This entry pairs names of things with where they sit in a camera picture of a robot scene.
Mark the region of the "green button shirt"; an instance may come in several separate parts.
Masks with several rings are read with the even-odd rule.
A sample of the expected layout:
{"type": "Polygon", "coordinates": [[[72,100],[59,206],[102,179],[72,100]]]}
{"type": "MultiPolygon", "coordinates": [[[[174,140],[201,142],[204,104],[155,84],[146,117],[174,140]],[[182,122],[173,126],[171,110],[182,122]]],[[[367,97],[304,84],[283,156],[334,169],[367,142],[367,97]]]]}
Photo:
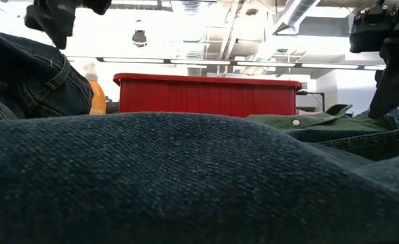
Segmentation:
{"type": "Polygon", "coordinates": [[[331,131],[391,131],[399,129],[399,120],[386,114],[371,119],[368,110],[350,117],[346,112],[352,105],[337,104],[323,113],[301,115],[250,115],[247,119],[270,125],[281,130],[331,130],[331,131]]]}

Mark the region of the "red plastic bin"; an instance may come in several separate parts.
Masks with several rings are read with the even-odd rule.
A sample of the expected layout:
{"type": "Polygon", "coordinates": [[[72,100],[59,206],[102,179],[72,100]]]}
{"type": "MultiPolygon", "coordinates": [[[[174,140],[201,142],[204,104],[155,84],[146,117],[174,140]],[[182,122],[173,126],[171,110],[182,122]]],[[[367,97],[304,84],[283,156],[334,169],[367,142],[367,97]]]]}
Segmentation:
{"type": "Polygon", "coordinates": [[[298,81],[117,73],[119,111],[295,115],[298,81]]]}

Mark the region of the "black metal stand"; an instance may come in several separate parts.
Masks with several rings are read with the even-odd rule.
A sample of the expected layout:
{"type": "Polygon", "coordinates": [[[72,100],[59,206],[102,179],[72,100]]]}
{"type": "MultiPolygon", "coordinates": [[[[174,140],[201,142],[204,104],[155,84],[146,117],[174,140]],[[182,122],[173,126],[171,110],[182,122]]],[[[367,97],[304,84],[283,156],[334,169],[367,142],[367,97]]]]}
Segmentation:
{"type": "Polygon", "coordinates": [[[325,112],[325,93],[306,90],[298,91],[296,93],[296,108],[305,112],[325,112]]]}

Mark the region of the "black ceiling-mounted device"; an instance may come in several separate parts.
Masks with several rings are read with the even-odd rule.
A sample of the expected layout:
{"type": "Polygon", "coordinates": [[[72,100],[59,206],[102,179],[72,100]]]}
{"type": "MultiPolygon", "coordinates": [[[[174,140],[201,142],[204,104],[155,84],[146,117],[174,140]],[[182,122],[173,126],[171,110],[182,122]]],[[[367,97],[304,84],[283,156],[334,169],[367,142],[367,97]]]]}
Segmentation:
{"type": "Polygon", "coordinates": [[[145,47],[147,45],[147,37],[144,30],[135,30],[132,35],[132,43],[136,47],[145,47]]]}

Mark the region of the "orange spray bottle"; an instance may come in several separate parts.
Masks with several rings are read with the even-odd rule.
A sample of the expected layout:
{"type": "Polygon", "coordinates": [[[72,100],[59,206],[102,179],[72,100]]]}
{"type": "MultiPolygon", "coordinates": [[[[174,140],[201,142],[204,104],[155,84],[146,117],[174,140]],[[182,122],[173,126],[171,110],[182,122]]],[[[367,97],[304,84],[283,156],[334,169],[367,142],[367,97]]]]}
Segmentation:
{"type": "Polygon", "coordinates": [[[91,62],[86,64],[83,69],[85,70],[85,78],[89,81],[94,93],[90,114],[103,115],[107,110],[106,97],[103,89],[98,83],[98,75],[96,73],[95,63],[91,62]]]}

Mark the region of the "silver ceiling duct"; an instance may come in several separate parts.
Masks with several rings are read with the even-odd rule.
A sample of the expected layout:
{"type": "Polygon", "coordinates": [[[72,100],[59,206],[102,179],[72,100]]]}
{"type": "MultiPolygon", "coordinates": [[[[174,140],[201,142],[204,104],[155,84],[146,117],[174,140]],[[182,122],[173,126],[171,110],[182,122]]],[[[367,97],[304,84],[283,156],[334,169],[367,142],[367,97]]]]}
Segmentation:
{"type": "Polygon", "coordinates": [[[316,7],[321,0],[288,0],[284,10],[278,15],[273,34],[295,27],[307,17],[308,11],[316,7]]]}

